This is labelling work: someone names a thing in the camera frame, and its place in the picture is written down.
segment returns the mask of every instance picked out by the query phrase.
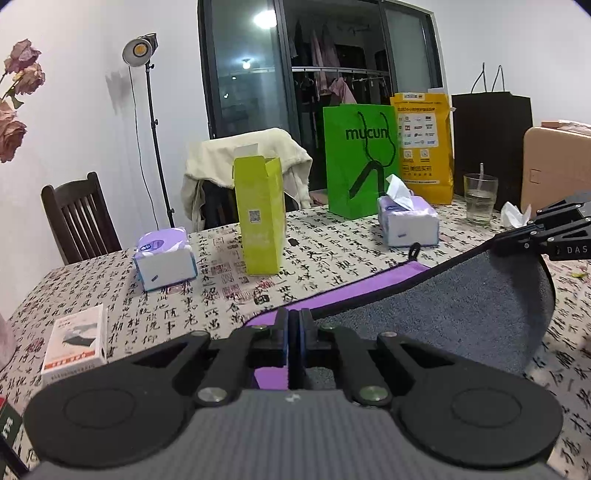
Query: sliding glass door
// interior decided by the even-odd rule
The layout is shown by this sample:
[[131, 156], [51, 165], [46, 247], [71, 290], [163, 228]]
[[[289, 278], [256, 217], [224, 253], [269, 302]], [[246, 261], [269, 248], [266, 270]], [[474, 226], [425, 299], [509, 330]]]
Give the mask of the sliding glass door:
[[275, 13], [274, 3], [199, 2], [205, 26], [200, 34], [213, 138], [272, 127], [291, 130], [277, 23], [280, 15]]
[[380, 0], [382, 25], [394, 92], [426, 92], [442, 87], [441, 67], [431, 15]]

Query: glass cup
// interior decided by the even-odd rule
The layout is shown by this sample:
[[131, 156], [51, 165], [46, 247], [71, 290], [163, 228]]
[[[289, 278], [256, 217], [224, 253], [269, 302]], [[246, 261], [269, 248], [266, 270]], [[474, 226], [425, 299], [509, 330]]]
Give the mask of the glass cup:
[[468, 173], [464, 175], [464, 198], [466, 199], [466, 219], [478, 225], [491, 222], [492, 208], [496, 202], [499, 179], [490, 175]]

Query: white jacket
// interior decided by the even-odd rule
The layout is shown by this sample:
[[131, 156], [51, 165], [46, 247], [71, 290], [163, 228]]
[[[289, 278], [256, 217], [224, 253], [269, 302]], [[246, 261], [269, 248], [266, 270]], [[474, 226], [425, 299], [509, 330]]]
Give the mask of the white jacket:
[[258, 155], [279, 157], [283, 172], [283, 189], [300, 209], [310, 208], [308, 176], [312, 158], [281, 128], [217, 138], [194, 144], [189, 148], [185, 166], [181, 200], [187, 217], [193, 222], [193, 231], [203, 230], [205, 219], [201, 207], [205, 203], [203, 181], [209, 180], [220, 187], [234, 188], [232, 166], [236, 147], [258, 144]]

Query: light stand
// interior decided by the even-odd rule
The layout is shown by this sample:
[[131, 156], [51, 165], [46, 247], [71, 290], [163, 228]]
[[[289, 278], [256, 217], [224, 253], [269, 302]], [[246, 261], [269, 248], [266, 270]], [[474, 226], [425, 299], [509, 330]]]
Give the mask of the light stand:
[[170, 228], [174, 228], [173, 213], [174, 209], [170, 207], [168, 201], [168, 194], [166, 193], [166, 184], [164, 183], [164, 173], [162, 171], [162, 161], [160, 160], [160, 149], [158, 148], [158, 137], [156, 136], [156, 125], [158, 119], [154, 118], [154, 106], [152, 105], [152, 89], [150, 87], [150, 70], [154, 68], [153, 64], [148, 62], [146, 64], [146, 84], [148, 86], [148, 105], [150, 106], [150, 121], [152, 125], [152, 137], [154, 139], [154, 151], [156, 152], [156, 163], [158, 164], [158, 173], [160, 174], [160, 185], [162, 185], [162, 194], [164, 195], [164, 204], [166, 205], [166, 213], [168, 214], [168, 221]]
[[142, 65], [145, 65], [146, 84], [148, 86], [148, 105], [150, 106], [150, 121], [152, 128], [152, 138], [154, 139], [156, 163], [158, 164], [160, 185], [162, 185], [162, 194], [164, 195], [164, 204], [166, 205], [168, 221], [170, 223], [170, 228], [174, 228], [174, 209], [170, 207], [170, 202], [168, 201], [168, 194], [166, 193], [164, 172], [162, 171], [162, 161], [160, 160], [160, 149], [158, 148], [158, 137], [156, 135], [156, 126], [158, 125], [158, 120], [154, 118], [154, 105], [152, 104], [152, 88], [150, 86], [150, 70], [154, 68], [154, 65], [150, 63], [150, 58], [156, 51], [156, 48], [158, 48], [156, 34], [151, 33], [148, 35], [143, 35], [128, 42], [128, 44], [123, 49], [123, 60], [130, 67], [141, 67]]

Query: calligraphy tablecloth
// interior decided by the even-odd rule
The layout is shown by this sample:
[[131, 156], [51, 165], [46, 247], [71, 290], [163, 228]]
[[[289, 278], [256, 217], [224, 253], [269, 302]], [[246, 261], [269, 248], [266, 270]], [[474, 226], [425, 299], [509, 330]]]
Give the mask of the calligraphy tablecloth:
[[[424, 248], [430, 267], [465, 252], [502, 230], [468, 223], [463, 202], [437, 208], [440, 244]], [[103, 303], [108, 307], [110, 361], [188, 331], [203, 329], [224, 338], [252, 316], [385, 270], [407, 259], [408, 249], [382, 243], [376, 217], [345, 220], [325, 207], [288, 214], [287, 243], [278, 275], [246, 275], [239, 225], [194, 233], [190, 243], [198, 277], [150, 294], [143, 292], [132, 264], [133, 250], [67, 265], [50, 272], [10, 322], [18, 350], [0, 373], [0, 394], [22, 413], [40, 388], [39, 371], [53, 322]], [[556, 395], [564, 431], [550, 465], [573, 479], [591, 476], [591, 282], [587, 261], [549, 262], [557, 305], [543, 345], [526, 375]], [[16, 450], [37, 463], [23, 429]]]

